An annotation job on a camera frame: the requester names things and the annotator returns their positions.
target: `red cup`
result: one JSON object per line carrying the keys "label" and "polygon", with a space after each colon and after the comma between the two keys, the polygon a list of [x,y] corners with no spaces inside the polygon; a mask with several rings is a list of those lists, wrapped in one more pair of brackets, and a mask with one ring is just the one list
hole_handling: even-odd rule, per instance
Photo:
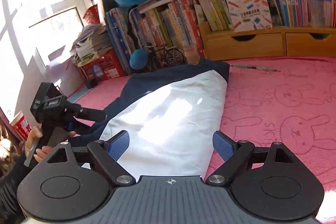
{"label": "red cup", "polygon": [[14,119],[10,124],[12,127],[14,127],[14,129],[20,135],[20,137],[26,141],[28,138],[28,134],[32,128],[25,119],[25,116],[23,115],[22,111],[19,111],[19,113],[15,115]]}

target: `bicycle wheel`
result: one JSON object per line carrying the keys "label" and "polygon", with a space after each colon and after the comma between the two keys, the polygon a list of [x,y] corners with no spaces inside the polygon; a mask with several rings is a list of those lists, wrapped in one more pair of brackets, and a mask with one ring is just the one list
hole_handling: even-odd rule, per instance
{"label": "bicycle wheel", "polygon": [[183,54],[176,48],[171,48],[166,52],[167,63],[171,66],[181,65],[183,59]]}

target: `white cloth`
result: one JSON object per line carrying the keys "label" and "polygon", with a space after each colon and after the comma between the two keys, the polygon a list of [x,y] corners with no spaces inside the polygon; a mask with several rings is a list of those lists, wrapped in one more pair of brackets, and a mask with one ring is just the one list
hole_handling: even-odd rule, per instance
{"label": "white cloth", "polygon": [[129,132],[129,148],[118,163],[136,180],[141,175],[204,178],[226,87],[214,70],[163,86],[111,119],[100,139]]}

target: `red basket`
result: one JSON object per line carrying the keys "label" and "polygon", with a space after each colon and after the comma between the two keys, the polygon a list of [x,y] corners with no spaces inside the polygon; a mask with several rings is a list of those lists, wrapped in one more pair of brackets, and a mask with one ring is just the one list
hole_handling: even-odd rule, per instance
{"label": "red basket", "polygon": [[84,65],[81,69],[85,72],[88,80],[104,81],[126,76],[113,49],[109,50],[101,58]]}
{"label": "red basket", "polygon": [[99,13],[98,13],[98,5],[91,6],[89,9],[85,11],[83,19],[87,22],[87,24],[99,24]]}

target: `black small object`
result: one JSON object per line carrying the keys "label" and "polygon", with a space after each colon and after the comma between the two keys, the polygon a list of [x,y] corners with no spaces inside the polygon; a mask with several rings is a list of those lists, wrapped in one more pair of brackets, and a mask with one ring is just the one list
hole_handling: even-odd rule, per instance
{"label": "black small object", "polygon": [[[318,223],[323,187],[283,143],[255,147],[216,131],[213,144],[225,163],[205,183],[199,176],[136,183],[117,163],[127,131],[87,147],[59,144],[23,180],[18,202],[29,217],[72,224]],[[83,161],[92,170],[77,166]],[[264,165],[251,170],[255,163]]]}
{"label": "black small object", "polygon": [[106,119],[106,113],[103,110],[84,108],[79,104],[70,103],[67,99],[52,83],[41,83],[31,105],[31,113],[36,121],[42,124],[43,137],[34,140],[25,166],[34,168],[37,165],[33,157],[36,149],[45,145],[54,147],[68,139],[69,131],[86,134],[90,127],[76,118],[95,122]]}
{"label": "black small object", "polygon": [[98,85],[98,82],[96,79],[89,79],[85,81],[85,86],[90,90],[93,89],[95,86]]}

